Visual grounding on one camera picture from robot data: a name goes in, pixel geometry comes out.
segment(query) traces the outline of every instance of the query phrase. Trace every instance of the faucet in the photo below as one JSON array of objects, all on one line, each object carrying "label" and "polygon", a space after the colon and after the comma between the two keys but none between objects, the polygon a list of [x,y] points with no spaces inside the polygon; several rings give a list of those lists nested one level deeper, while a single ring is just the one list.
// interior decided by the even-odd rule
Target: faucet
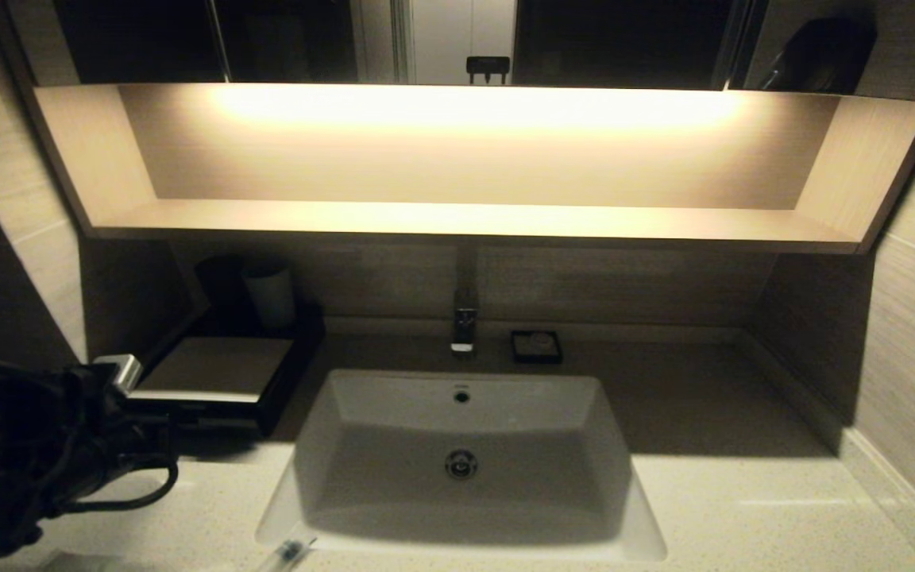
[{"label": "faucet", "polygon": [[450,341],[450,354],[458,359],[475,357],[475,322],[479,304],[475,288],[454,290],[454,339]]}]

